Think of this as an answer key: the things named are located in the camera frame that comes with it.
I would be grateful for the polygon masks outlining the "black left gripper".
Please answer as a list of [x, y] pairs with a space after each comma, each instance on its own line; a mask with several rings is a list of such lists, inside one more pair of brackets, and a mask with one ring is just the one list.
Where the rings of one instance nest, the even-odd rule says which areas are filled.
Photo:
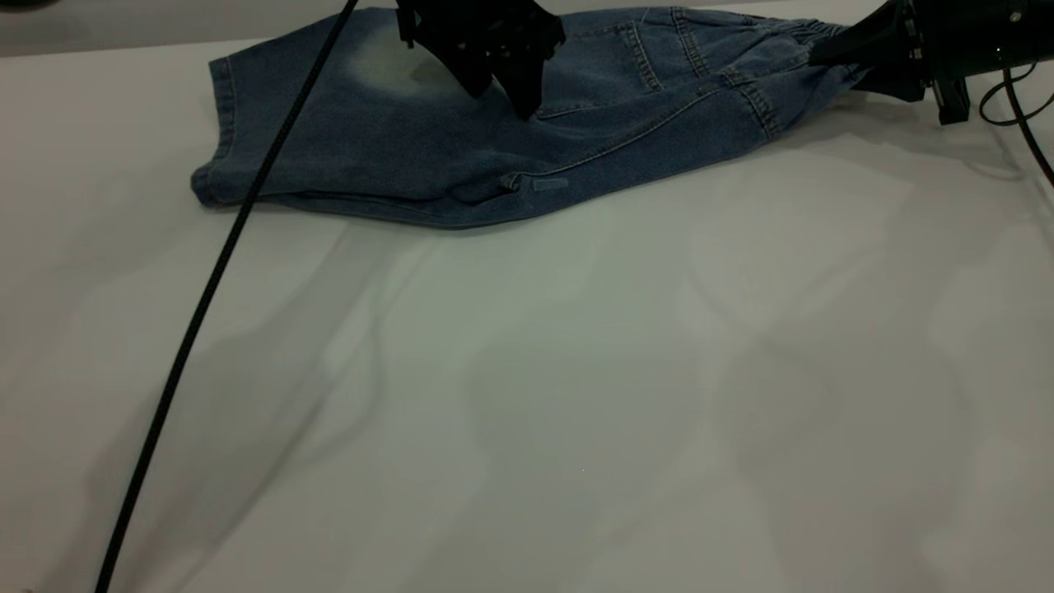
[[399, 1], [398, 20], [403, 41], [430, 50], [472, 98], [493, 82], [484, 52], [497, 52], [494, 79], [523, 120], [542, 102], [543, 58], [566, 42], [560, 17], [535, 1]]

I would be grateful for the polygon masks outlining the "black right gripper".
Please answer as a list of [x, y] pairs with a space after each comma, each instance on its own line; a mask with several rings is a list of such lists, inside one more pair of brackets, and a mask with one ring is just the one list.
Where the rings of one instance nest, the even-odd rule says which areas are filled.
[[[919, 102], [930, 87], [928, 78], [1001, 70], [1000, 31], [1000, 1], [886, 1], [813, 46], [812, 64], [873, 67], [856, 90]], [[906, 59], [912, 65], [893, 64]]]

